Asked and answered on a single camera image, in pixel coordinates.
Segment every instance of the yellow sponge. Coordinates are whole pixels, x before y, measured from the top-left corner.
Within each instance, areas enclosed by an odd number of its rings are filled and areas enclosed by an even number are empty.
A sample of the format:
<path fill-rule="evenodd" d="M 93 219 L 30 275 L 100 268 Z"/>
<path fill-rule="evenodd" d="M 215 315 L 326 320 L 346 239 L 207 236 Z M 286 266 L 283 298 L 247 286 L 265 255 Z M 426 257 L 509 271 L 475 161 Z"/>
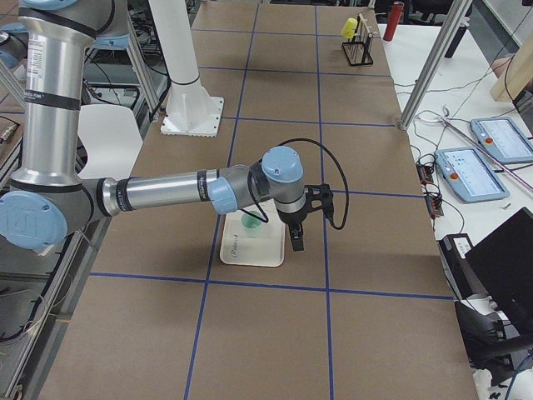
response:
<path fill-rule="evenodd" d="M 352 39 L 356 34 L 357 20 L 355 18 L 348 18 L 344 27 L 342 27 L 341 35 L 346 39 Z"/>

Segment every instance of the white desk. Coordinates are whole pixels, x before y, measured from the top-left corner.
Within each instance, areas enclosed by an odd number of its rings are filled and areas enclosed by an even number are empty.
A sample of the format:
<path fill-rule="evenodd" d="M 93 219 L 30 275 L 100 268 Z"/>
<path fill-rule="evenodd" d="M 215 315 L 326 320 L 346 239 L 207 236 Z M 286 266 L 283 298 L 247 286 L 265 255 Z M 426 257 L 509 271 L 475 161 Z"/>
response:
<path fill-rule="evenodd" d="M 380 25 L 381 34 L 385 32 L 385 25 Z M 392 41 L 384 42 L 384 48 L 391 75 L 394 82 L 400 85 L 409 85 L 415 82 L 419 77 L 427 55 L 433 46 L 436 36 L 439 32 L 438 27 L 418 27 L 399 25 Z M 469 32 L 463 37 L 453 58 L 444 59 L 430 85 L 430 90 L 448 89 L 462 87 L 465 84 L 483 77 L 489 70 L 489 64 L 485 60 L 483 53 L 477 47 L 474 38 Z M 485 77 L 476 90 L 472 93 L 469 100 L 461 107 L 456 118 L 462 118 L 470 121 L 473 118 L 488 118 L 505 113 L 514 109 L 509 103 L 498 103 L 492 100 L 490 90 L 496 82 L 496 76 L 490 74 Z M 475 83 L 457 90 L 449 92 L 429 92 L 424 97 L 418 112 L 429 109 L 435 113 L 442 114 L 443 107 L 446 106 L 453 115 L 463 100 L 472 92 Z M 396 86 L 400 107 L 406 105 L 412 87 Z M 506 114 L 511 117 L 522 129 L 527 136 L 531 136 L 529 129 L 522 121 L 517 112 Z M 427 119 L 433 119 L 434 116 L 429 112 L 422 115 Z M 469 124 L 462 121 L 454 121 L 455 126 L 464 133 L 470 132 Z M 429 124 L 420 120 L 415 122 L 416 132 L 424 138 L 433 142 L 439 140 L 442 133 L 442 125 Z M 435 146 L 415 135 L 415 126 L 412 124 L 408 130 L 411 144 L 417 146 L 422 154 L 433 153 Z M 446 130 L 439 148 L 458 148 L 469 146 L 469 143 L 459 138 L 455 133 Z M 415 158 L 418 158 L 418 152 L 413 151 Z M 517 172 L 529 183 L 533 183 L 533 167 Z M 473 244 L 477 244 L 481 239 L 488 235 L 492 230 L 500 226 L 505 220 L 513 215 L 522 207 L 528 207 L 533 210 L 533 196 L 516 181 L 507 177 L 505 174 L 499 174 L 499 178 L 511 192 L 511 196 L 503 200 L 492 202 L 479 202 L 475 204 L 465 204 L 459 200 L 447 186 L 447 183 L 440 179 L 440 188 L 443 198 L 454 204 L 465 218 L 465 227 L 463 232 L 468 233 Z M 461 217 L 452 207 L 443 204 L 444 217 L 437 218 L 435 225 L 436 239 L 441 239 L 450 233 L 458 233 L 461 228 Z M 520 379 L 517 379 L 511 393 L 513 399 L 533 399 L 533 373 L 531 371 L 523 372 Z"/>

